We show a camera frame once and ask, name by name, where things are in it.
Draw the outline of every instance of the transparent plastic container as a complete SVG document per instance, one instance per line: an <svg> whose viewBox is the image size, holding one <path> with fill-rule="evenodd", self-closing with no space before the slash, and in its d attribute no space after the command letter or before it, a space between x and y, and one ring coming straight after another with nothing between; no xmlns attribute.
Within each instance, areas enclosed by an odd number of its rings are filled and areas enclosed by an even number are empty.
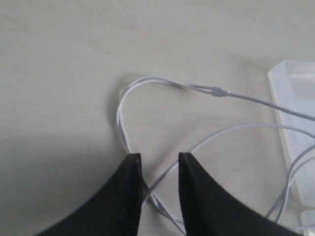
<svg viewBox="0 0 315 236"><path fill-rule="evenodd" d="M284 60L269 72L274 102L277 105L315 116L315 62ZM315 134L315 122L277 112L278 122L305 129ZM288 166L306 148L313 145L312 138L289 130L281 131ZM304 159L315 156L315 150ZM315 224L315 161L304 166L292 186L302 225ZM315 236L315 227L305 230Z"/></svg>

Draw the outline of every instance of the black tip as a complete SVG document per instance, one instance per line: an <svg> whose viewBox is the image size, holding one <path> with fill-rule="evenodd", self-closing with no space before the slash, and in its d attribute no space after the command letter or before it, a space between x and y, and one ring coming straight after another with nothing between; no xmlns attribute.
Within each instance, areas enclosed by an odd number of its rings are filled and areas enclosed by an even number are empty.
<svg viewBox="0 0 315 236"><path fill-rule="evenodd" d="M226 192L191 153L179 154L179 195L187 236L297 236Z"/></svg>
<svg viewBox="0 0 315 236"><path fill-rule="evenodd" d="M78 210L38 236L136 236L142 204L140 154L129 154Z"/></svg>

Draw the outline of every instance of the white table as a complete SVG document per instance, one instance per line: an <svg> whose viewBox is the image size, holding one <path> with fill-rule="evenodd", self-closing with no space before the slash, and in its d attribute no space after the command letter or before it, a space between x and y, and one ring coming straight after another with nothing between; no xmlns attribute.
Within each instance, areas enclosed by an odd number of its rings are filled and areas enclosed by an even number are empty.
<svg viewBox="0 0 315 236"><path fill-rule="evenodd" d="M314 7L312 0L0 0L0 235L34 235L106 182L124 157L113 128L119 92L139 76L270 100L272 66L315 59ZM275 122L259 105L161 85L138 88L124 111L148 182L208 133ZM284 184L275 130L224 135L196 157L262 214ZM180 214L177 173L157 193ZM293 210L282 223L298 224ZM139 235L180 233L145 206Z"/></svg>

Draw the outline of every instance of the white cord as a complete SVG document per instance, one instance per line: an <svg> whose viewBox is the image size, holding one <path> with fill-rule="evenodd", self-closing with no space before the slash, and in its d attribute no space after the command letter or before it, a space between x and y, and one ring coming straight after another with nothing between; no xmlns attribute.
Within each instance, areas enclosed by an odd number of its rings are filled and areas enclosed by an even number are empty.
<svg viewBox="0 0 315 236"><path fill-rule="evenodd" d="M201 86L201 85L194 85L194 84L187 84L187 83L177 83L168 79L164 79L164 78L160 78L160 77L142 77L134 82L132 82L131 84L129 84L129 86L123 91L122 96L120 98L120 102L118 104L117 107L117 111L116 111L116 126L117 126L117 131L118 131L118 135L119 138L126 150L127 153L132 153L132 149L130 147L130 143L126 134L126 129L124 127L124 123L123 123L123 102L125 101L126 97L128 96L128 94L134 90L135 88L147 84L147 83L158 83L158 84L164 84L164 85L168 85L168 86L173 86L173 87L177 87L177 88L187 88L187 89L192 89L201 93L205 93L205 94L210 94L212 96L216 96L216 97L222 97L222 96L228 96L229 92L222 90L221 88L218 87L208 87L208 86ZM202 140L200 143L196 144L191 150L189 150L189 152L195 152L198 148L200 148L202 145L204 145L206 142L212 140L213 138L232 131L232 130L237 130L237 129L242 129L242 128L249 128L249 127L273 127L273 128L283 128L283 129L289 129L289 130L293 130L296 132L300 132L303 134L306 134L312 138L315 138L315 135L299 129L299 128L295 128L292 126L287 126L287 125L279 125L279 124L254 124L254 123L250 123L250 124L243 124L243 125L237 125L237 126L233 126L233 127L229 127L229 128L225 128L222 130L217 131L216 133L206 137L204 140ZM287 202L287 196L288 196L288 191L290 186L292 185L296 174L298 173L298 171L301 169L302 166L304 166L309 160L304 161L302 164L300 164L295 170L293 170L294 168L294 164L297 163L297 161L299 159L301 159L304 156L304 154L302 153L297 159L296 161L291 165L290 168L290 172L288 174L288 181L287 181L287 185L285 186L285 188L283 189L283 191L285 191L285 196L284 196L284 200L283 200L283 205L282 205L282 209L280 210L279 214L278 214L278 219L281 217L285 207L286 207L286 202ZM147 200L148 197L150 197L152 203L154 204L154 206L158 209L158 211L164 215L165 217L167 217L168 219L170 219L175 225L176 227L183 233L185 234L185 230L183 229L183 227L180 225L183 223L182 220L180 220L179 218L177 218L176 216L172 215L167 208L162 204L162 202L159 200L159 198L156 196L156 194L154 193L154 189L158 186L158 184L172 171L174 171L177 168L177 162L174 162L164 173L162 173L160 175L160 177L157 178L157 180L152 184L152 186L150 188L148 188L148 195L146 197L145 200ZM279 204L279 199L277 199L277 201L274 203L274 206Z"/></svg>

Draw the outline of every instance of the black object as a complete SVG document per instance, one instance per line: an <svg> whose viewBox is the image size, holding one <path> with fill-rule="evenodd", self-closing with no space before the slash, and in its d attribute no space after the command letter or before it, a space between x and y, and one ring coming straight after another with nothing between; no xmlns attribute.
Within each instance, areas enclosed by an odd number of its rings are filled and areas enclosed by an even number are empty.
<svg viewBox="0 0 315 236"><path fill-rule="evenodd" d="M179 196L187 236L298 236L232 197L191 153L179 154Z"/></svg>
<svg viewBox="0 0 315 236"><path fill-rule="evenodd" d="M129 154L83 206L38 236L136 236L142 205L140 154Z"/></svg>

